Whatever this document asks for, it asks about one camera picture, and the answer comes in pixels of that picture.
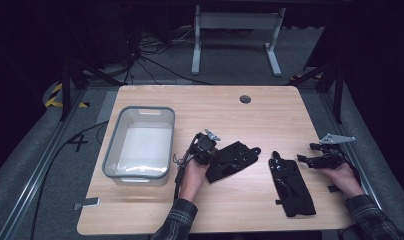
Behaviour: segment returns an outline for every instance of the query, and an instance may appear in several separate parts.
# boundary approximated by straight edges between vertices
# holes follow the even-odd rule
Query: plaid sleeve
[[[176,199],[164,224],[151,239],[186,239],[197,212],[198,208],[193,203],[181,198]]]
[[[368,195],[349,199],[346,207],[360,229],[363,239],[404,239],[404,233],[396,228]]]

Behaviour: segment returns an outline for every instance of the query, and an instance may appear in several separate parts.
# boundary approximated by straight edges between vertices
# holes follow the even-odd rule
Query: hand
[[[205,181],[205,173],[208,168],[209,165],[199,165],[194,159],[190,160],[184,169],[178,197],[193,202]]]
[[[321,168],[317,170],[328,176],[336,187],[342,190],[349,198],[365,194],[349,164],[343,163],[336,169]]]

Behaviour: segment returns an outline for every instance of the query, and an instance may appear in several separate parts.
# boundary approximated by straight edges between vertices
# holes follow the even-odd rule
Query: clear plastic bin
[[[103,173],[119,185],[166,184],[174,123],[174,110],[168,107],[124,108],[107,149]]]

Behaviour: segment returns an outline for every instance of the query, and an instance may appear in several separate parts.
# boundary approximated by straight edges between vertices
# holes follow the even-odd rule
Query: black cable
[[[92,127],[89,127],[89,128],[86,128],[86,129],[82,130],[81,132],[75,134],[70,139],[68,139],[68,141],[66,141],[64,144],[62,144],[62,146],[58,149],[58,151],[56,151],[55,155],[53,156],[53,158],[50,161],[49,167],[47,168],[46,173],[43,176],[42,183],[40,185],[40,189],[39,189],[39,193],[38,193],[39,195],[37,196],[38,198],[37,198],[36,210],[34,211],[33,224],[32,224],[31,233],[30,233],[30,240],[34,239],[34,231],[35,231],[35,228],[36,228],[37,215],[38,215],[38,212],[39,212],[39,206],[40,206],[40,202],[41,202],[41,199],[42,199],[42,193],[43,193],[44,185],[46,183],[47,176],[49,175],[50,168],[52,167],[53,162],[55,162],[56,157],[61,152],[61,150],[65,147],[65,145],[67,145],[67,143],[69,143],[69,142],[73,141],[74,139],[78,138],[81,134],[83,134],[83,133],[85,133],[85,132],[87,132],[87,131],[89,131],[89,130],[91,130],[93,128],[101,126],[103,124],[107,124],[108,122],[109,121],[105,121],[105,122],[96,124],[96,125],[94,125]]]
[[[102,139],[102,141],[99,140],[99,133],[100,133],[100,130],[102,130],[102,128],[103,128],[104,126],[107,126],[108,121],[105,121],[105,123],[106,123],[106,124],[102,125],[102,126],[99,128],[99,130],[97,130],[97,133],[96,133],[96,140],[97,140],[97,142],[100,143],[101,145],[102,145],[103,139]]]
[[[143,66],[143,64],[139,63],[137,60],[136,60],[136,63],[139,64],[139,65],[145,70],[145,72],[147,72],[147,73],[152,77],[152,80],[153,80],[156,84],[158,84],[159,86],[161,86],[161,84],[155,80],[155,78],[153,77],[152,73],[148,72],[148,70],[145,68],[145,66]]]
[[[127,72],[125,73],[125,77],[124,77],[124,80],[123,80],[123,83],[125,83],[125,84],[127,84],[127,78],[130,75],[130,70],[131,70],[132,66],[133,66],[133,64],[129,65],[129,67],[127,69]]]
[[[193,81],[193,82],[202,83],[202,84],[206,84],[206,85],[212,85],[211,83],[208,83],[208,82],[204,82],[204,81],[200,81],[200,80],[196,80],[196,79],[192,79],[192,78],[187,78],[187,77],[181,76],[180,74],[174,72],[173,70],[171,70],[171,69],[169,69],[169,68],[167,68],[167,67],[165,67],[165,66],[163,66],[163,65],[161,65],[161,64],[159,64],[159,63],[157,63],[157,62],[155,62],[155,61],[153,61],[153,60],[151,60],[151,59],[149,59],[149,58],[147,58],[147,57],[144,57],[144,56],[140,56],[140,57],[143,58],[144,60],[148,60],[149,62],[151,62],[151,63],[153,63],[153,64],[155,64],[155,65],[158,65],[158,66],[164,68],[165,70],[167,70],[167,71],[173,73],[174,75],[176,75],[176,76],[178,76],[178,77],[181,77],[181,78],[183,78],[183,79],[186,79],[186,80],[189,80],[189,81]]]
[[[167,50],[169,50],[169,49],[171,49],[173,47],[180,46],[180,45],[182,45],[182,44],[184,44],[186,42],[189,42],[187,39],[191,36],[191,34],[189,34],[189,33],[192,33],[192,31],[193,31],[193,29],[187,31],[184,35],[182,35],[178,39],[171,40],[172,44],[165,44],[165,43],[163,43],[161,41],[155,41],[156,37],[144,36],[144,37],[141,38],[140,42],[143,41],[144,39],[148,39],[148,40],[147,40],[146,44],[141,44],[140,45],[140,51],[141,51],[142,54],[145,54],[145,55],[162,54],[165,51],[167,51]],[[149,42],[149,39],[151,37],[154,38],[155,40]],[[156,50],[154,50],[154,51],[146,51],[146,50],[141,49],[142,47],[150,47],[150,46],[156,46]]]
[[[128,69],[130,69],[131,67],[132,67],[132,64],[127,64],[127,66],[125,66],[125,67],[123,67],[123,68],[121,68],[119,70],[104,73],[104,74],[107,75],[107,76],[110,76],[110,77],[117,77],[117,76],[127,72]],[[93,74],[87,74],[87,73],[83,73],[83,74],[90,80],[100,79],[100,77],[98,77],[96,75],[93,75]]]
[[[184,170],[187,167],[187,164],[189,163],[188,161],[188,157],[190,154],[190,148],[192,147],[192,143],[189,146],[189,149],[186,151],[186,153],[184,154],[182,159],[179,159],[176,161],[178,167],[178,171],[177,171],[177,176],[174,180],[175,182],[175,188],[174,188],[174,200],[176,200],[178,198],[178,194],[180,192],[180,187],[181,187],[181,182],[183,181],[183,177],[184,177]]]

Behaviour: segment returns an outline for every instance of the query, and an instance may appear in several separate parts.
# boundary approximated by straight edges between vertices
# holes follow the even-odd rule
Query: metal frame
[[[321,94],[319,94],[319,97],[320,97],[321,103],[323,104],[323,107],[326,109],[328,117],[329,117],[330,121],[332,122],[336,133],[339,135],[342,135],[342,136],[348,136],[348,134],[346,133],[342,124],[334,118],[334,114],[333,114],[334,110],[332,107],[333,103],[331,102],[329,96],[327,96],[325,93],[321,93]],[[361,187],[370,197],[373,198],[373,200],[376,202],[377,206],[381,209],[382,207],[378,200],[377,194],[374,191],[373,187],[371,186],[371,183],[368,180],[366,173],[362,169],[360,160],[357,158],[357,155],[355,154],[355,150],[352,148],[351,143],[350,142],[342,143],[341,146],[343,148],[343,151],[349,156],[349,159],[351,159],[352,164],[359,171],[359,175],[360,175],[361,183],[362,183]]]
[[[201,12],[196,6],[195,13],[195,48],[193,51],[192,74],[199,74],[201,59],[200,31],[209,29],[261,29],[272,30],[273,36],[269,43],[265,43],[265,51],[270,60],[274,76],[280,76],[281,70],[274,53],[274,47],[283,22],[285,8],[278,13],[213,13]]]
[[[64,121],[59,121],[55,133],[46,147],[42,157],[40,158],[33,174],[25,184],[20,197],[18,198],[14,208],[9,214],[8,219],[0,230],[0,239],[13,239],[21,219],[24,217],[25,212],[30,206],[35,194],[41,187],[46,172],[49,171],[50,162],[53,161],[59,141],[64,136],[64,132],[70,124],[78,105],[84,97],[84,94],[85,90],[77,90],[77,92],[74,94],[72,108],[70,109],[69,114],[66,115]]]

